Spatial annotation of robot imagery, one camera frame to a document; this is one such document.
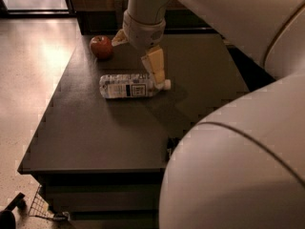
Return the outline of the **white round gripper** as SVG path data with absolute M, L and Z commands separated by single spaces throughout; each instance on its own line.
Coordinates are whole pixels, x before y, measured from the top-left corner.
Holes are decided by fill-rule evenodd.
M 141 61 L 155 86 L 160 86 L 165 82 L 164 53 L 159 46 L 156 46 L 163 38 L 165 26 L 165 19 L 153 25 L 143 24 L 137 22 L 125 11 L 123 16 L 123 30 L 119 30 L 112 39 L 112 45 L 114 47 L 129 42 L 136 49 L 149 49 L 141 57 Z

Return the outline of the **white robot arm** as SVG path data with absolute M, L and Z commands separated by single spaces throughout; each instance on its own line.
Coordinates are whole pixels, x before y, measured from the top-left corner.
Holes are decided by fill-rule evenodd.
M 177 0 L 273 82 L 181 139 L 160 192 L 160 229 L 305 229 L 305 0 Z M 129 0 L 118 41 L 149 52 L 169 0 Z

